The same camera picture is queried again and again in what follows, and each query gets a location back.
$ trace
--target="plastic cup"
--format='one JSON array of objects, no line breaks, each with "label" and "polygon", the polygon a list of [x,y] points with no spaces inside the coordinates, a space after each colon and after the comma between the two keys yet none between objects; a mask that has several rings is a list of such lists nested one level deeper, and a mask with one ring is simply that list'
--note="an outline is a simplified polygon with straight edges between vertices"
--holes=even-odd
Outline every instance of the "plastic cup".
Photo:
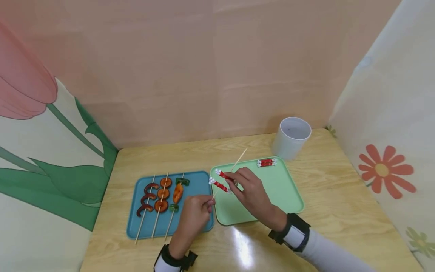
[{"label": "plastic cup", "polygon": [[278,132],[272,144],[272,153],[286,161],[296,157],[311,136],[310,124],[301,118],[288,117],[279,124]]}]

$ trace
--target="wrist strap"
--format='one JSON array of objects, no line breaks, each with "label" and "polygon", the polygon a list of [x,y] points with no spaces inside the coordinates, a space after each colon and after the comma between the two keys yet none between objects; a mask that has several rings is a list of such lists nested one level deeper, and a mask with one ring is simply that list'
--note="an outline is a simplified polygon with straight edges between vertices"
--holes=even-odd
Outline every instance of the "wrist strap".
[{"label": "wrist strap", "polygon": [[163,261],[170,266],[181,267],[181,271],[189,270],[189,267],[193,266],[196,258],[198,257],[198,255],[189,250],[189,254],[187,256],[184,256],[181,259],[174,259],[174,257],[172,257],[169,253],[169,245],[164,245],[162,247],[154,265],[156,265],[160,256],[162,256]]},{"label": "wrist strap", "polygon": [[[299,231],[301,231],[304,234],[304,239],[302,240],[302,243],[297,247],[294,248],[290,244],[286,243],[284,241],[284,237],[288,234],[290,231],[290,228],[297,228]],[[281,232],[271,231],[269,233],[269,237],[275,240],[278,244],[282,245],[283,243],[294,252],[302,252],[305,249],[305,246],[308,243],[308,239],[310,237],[310,225],[305,222],[302,218],[300,218],[295,213],[288,213],[287,214],[287,224],[285,225],[285,228]]]}]

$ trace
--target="wooden skewer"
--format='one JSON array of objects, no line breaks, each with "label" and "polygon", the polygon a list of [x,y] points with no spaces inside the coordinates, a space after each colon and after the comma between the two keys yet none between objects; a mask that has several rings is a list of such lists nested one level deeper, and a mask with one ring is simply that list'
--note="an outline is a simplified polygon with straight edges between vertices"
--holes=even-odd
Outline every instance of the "wooden skewer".
[{"label": "wooden skewer", "polygon": [[[153,177],[153,183],[154,183],[154,179],[156,178],[156,174],[154,174]],[[147,212],[147,209],[144,210],[144,214],[142,215],[142,220],[141,220],[141,225],[139,226],[139,230],[137,231],[137,235],[136,235],[136,240],[134,241],[134,244],[137,244],[137,238],[139,237],[139,233],[141,232],[142,229],[142,224],[144,223],[144,218],[145,218],[145,213]]]},{"label": "wooden skewer", "polygon": [[164,235],[164,241],[163,241],[163,243],[166,242],[167,233],[169,232],[169,228],[171,227],[172,218],[174,217],[174,212],[175,212],[175,211],[172,211],[171,219],[169,220],[169,225],[167,226],[167,230],[166,230],[166,234]]},{"label": "wooden skewer", "polygon": [[[166,182],[167,182],[167,176],[169,175],[169,172],[166,174],[166,178],[165,178],[165,182],[164,182],[164,186],[163,186],[163,192],[162,192],[162,198],[160,199],[160,202],[163,201],[163,196],[164,196],[164,191],[166,189]],[[160,208],[162,206],[159,206],[159,211],[157,212],[157,217],[156,217],[156,222],[154,223],[154,229],[153,229],[153,234],[151,234],[151,238],[154,238],[154,232],[156,231],[156,227],[157,227],[157,220],[159,220],[159,214],[160,214]]]},{"label": "wooden skewer", "polygon": [[[240,159],[243,157],[243,155],[245,154],[245,152],[246,152],[247,150],[248,150],[248,149],[246,148],[245,151],[243,151],[242,155],[240,155],[239,159],[238,159],[238,160],[236,161],[236,163],[233,165],[233,168],[231,168],[231,171],[230,171],[230,172],[232,172],[232,171],[234,170],[234,167],[236,167],[236,164],[239,163]],[[216,194],[217,194],[219,191],[220,191],[220,190],[216,190],[216,192],[215,192],[214,195],[213,195],[212,200],[214,199],[214,197],[216,196]]]}]

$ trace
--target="wooden table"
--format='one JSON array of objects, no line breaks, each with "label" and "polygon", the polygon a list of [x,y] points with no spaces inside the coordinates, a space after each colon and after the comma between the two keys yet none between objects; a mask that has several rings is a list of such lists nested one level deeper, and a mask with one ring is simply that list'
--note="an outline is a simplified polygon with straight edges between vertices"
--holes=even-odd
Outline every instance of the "wooden table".
[{"label": "wooden table", "polygon": [[[167,171],[209,171],[271,155],[274,134],[127,148],[119,152],[90,239],[81,272],[152,271],[163,238],[126,236],[136,181]],[[305,201],[301,216],[312,228],[378,271],[421,271],[396,229],[364,186],[335,139],[313,130],[298,157],[287,163]],[[284,246],[268,238],[259,222],[225,227],[215,221],[191,250],[199,255],[189,271],[315,271]]]}]

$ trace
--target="green stem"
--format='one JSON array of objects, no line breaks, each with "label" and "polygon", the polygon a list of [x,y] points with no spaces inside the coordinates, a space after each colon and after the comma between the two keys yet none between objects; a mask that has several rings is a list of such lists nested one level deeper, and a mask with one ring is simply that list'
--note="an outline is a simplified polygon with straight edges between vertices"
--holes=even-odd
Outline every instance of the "green stem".
[{"label": "green stem", "polygon": [[0,158],[3,158],[4,160],[10,162],[11,164],[14,164],[22,169],[25,169],[27,171],[41,174],[41,175],[47,175],[44,171],[42,171],[41,168],[39,168],[37,165],[34,165],[32,163],[29,163],[28,161],[23,160],[22,158],[10,153],[8,150],[0,147]]},{"label": "green stem", "polygon": [[87,147],[89,147],[95,153],[104,158],[103,152],[101,152],[91,142],[89,142],[89,140],[86,139],[86,137],[83,136],[83,134],[81,134],[80,131],[78,131],[75,126],[73,126],[73,124],[71,124],[71,122],[57,109],[54,104],[47,104],[47,108],[54,114],[54,116],[56,116],[57,119],[59,119],[59,121],[61,121],[62,124],[64,124],[65,127],[67,127],[72,132],[72,134],[79,138],[82,143],[87,145]]}]

